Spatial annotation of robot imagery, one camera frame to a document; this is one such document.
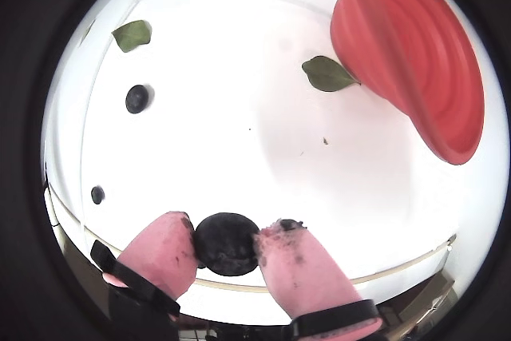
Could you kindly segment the pink covered gripper finger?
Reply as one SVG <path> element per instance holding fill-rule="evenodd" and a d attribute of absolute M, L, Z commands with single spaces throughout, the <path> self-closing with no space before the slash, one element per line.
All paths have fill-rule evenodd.
<path fill-rule="evenodd" d="M 167 212 L 116 257 L 95 240 L 92 260 L 109 285 L 109 317 L 129 340 L 178 340 L 181 297 L 196 279 L 194 227 L 184 212 Z"/>

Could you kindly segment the pink stained gripper finger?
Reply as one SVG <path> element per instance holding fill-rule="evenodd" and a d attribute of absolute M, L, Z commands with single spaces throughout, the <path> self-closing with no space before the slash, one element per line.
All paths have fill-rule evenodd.
<path fill-rule="evenodd" d="M 382 325 L 327 250 L 301 222 L 277 220 L 253 236 L 267 289 L 292 319 L 286 340 L 369 339 Z"/>

